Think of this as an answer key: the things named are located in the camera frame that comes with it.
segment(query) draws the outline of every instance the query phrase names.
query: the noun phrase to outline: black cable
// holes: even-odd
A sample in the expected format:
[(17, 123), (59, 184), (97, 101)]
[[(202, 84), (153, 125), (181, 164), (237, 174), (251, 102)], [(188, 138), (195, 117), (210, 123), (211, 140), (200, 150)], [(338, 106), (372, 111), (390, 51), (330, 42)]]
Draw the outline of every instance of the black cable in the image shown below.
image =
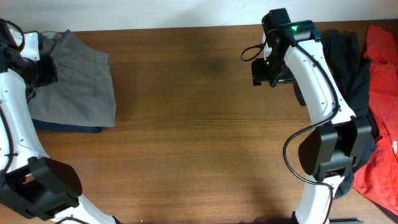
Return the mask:
[(281, 72), (279, 72), (278, 76), (276, 76), (276, 78), (274, 79), (274, 81), (273, 81), (272, 84), (271, 84), (272, 87), (275, 87), (276, 84), (278, 84), (279, 77), (280, 77), (281, 75), (284, 75), (284, 73), (285, 73), (286, 71), (287, 71), (287, 67), (285, 67)]
[(331, 206), (332, 206), (332, 203), (333, 203), (333, 186), (331, 186), (330, 184), (323, 183), (323, 182), (315, 182), (315, 181), (307, 180), (306, 178), (300, 176), (298, 173), (296, 173), (296, 171), (294, 171), (292, 166), (289, 164), (289, 161), (287, 160), (286, 151), (287, 151), (287, 146), (289, 145), (289, 142), (291, 142), (291, 140), (293, 140), (298, 135), (330, 122), (337, 115), (340, 105), (339, 105), (337, 92), (334, 89), (333, 84), (332, 84), (331, 80), (329, 79), (329, 76), (327, 75), (326, 71), (322, 68), (320, 63), (317, 60), (315, 60), (315, 58), (312, 57), (305, 49), (303, 49), (294, 39), (291, 39), (291, 38), (288, 38), (288, 39), (290, 40), (291, 44), (294, 47), (298, 48), (299, 51), (301, 51), (305, 56), (307, 56), (319, 68), (319, 70), (321, 71), (322, 75), (324, 76), (326, 82), (328, 83), (328, 85), (330, 87), (330, 90), (332, 92), (332, 95), (333, 95), (333, 98), (334, 98), (334, 101), (335, 101), (335, 107), (333, 108), (333, 114), (329, 118), (327, 118), (327, 119), (325, 119), (323, 121), (320, 121), (319, 123), (313, 124), (313, 125), (311, 125), (311, 126), (309, 126), (307, 128), (301, 129), (300, 131), (297, 131), (296, 133), (291, 135), (291, 137), (289, 137), (286, 140), (286, 142), (284, 144), (284, 147), (283, 147), (283, 157), (284, 157), (285, 164), (286, 164), (287, 168), (289, 169), (289, 171), (291, 171), (291, 173), (294, 176), (296, 176), (298, 179), (302, 180), (305, 183), (313, 184), (313, 185), (322, 185), (322, 186), (325, 186), (325, 187), (329, 188), (330, 201), (329, 201), (329, 207), (328, 207), (328, 211), (326, 213), (325, 220), (323, 221), (323, 224), (325, 224), (327, 222), (327, 220), (328, 220), (328, 217), (329, 217), (329, 214), (330, 214), (330, 210), (331, 210)]
[(8, 172), (8, 170), (10, 169), (10, 166), (11, 166), (12, 161), (13, 161), (14, 156), (15, 156), (15, 154), (14, 154), (14, 143), (12, 141), (10, 127), (8, 126), (6, 117), (5, 117), (4, 113), (3, 113), (3, 110), (1, 109), (1, 106), (0, 106), (0, 117), (2, 119), (4, 127), (6, 129), (8, 145), (9, 145), (9, 154), (6, 155), (8, 157), (8, 161), (7, 161), (7, 164), (6, 164), (5, 168), (1, 171), (2, 174), (6, 174)]
[(34, 85), (31, 85), (28, 86), (26, 89), (30, 90), (30, 93), (26, 97), (26, 103), (29, 104), (30, 100), (36, 97), (36, 87)]
[[(267, 32), (266, 39), (265, 39), (265, 41), (264, 41), (263, 44), (257, 44), (257, 45), (254, 45), (254, 46), (251, 46), (251, 47), (248, 47), (248, 48), (244, 49), (244, 50), (242, 51), (242, 53), (241, 53), (241, 60), (244, 61), (244, 62), (250, 62), (251, 60), (255, 59), (258, 55), (260, 55), (261, 52), (264, 50), (264, 48), (265, 48), (266, 45), (267, 45), (267, 41), (268, 41), (267, 38), (268, 38), (268, 35), (269, 35), (271, 32), (275, 32), (275, 31), (276, 31), (275, 29), (271, 29), (271, 30), (269, 30), (269, 31)], [(260, 48), (260, 50), (259, 50), (253, 57), (251, 57), (251, 58), (249, 58), (249, 59), (244, 59), (244, 58), (243, 58), (244, 53), (246, 53), (246, 52), (247, 52), (248, 50), (250, 50), (250, 49), (255, 49), (255, 48)]]
[(18, 32), (21, 33), (21, 37), (22, 37), (22, 43), (20, 44), (20, 46), (18, 46), (18, 51), (21, 52), (24, 47), (25, 47), (25, 36), (24, 36), (24, 31), (17, 26), (15, 23), (11, 22), (11, 21), (4, 21), (6, 24), (10, 24), (11, 26), (13, 26), (15, 29), (17, 29)]
[(87, 222), (83, 222), (83, 221), (81, 221), (80, 219), (73, 218), (73, 217), (66, 217), (66, 218), (63, 218), (63, 219), (59, 220), (58, 222), (56, 222), (55, 224), (62, 224), (62, 223), (65, 222), (65, 221), (75, 221), (75, 222), (80, 223), (80, 224), (89, 224), (89, 223), (87, 223)]

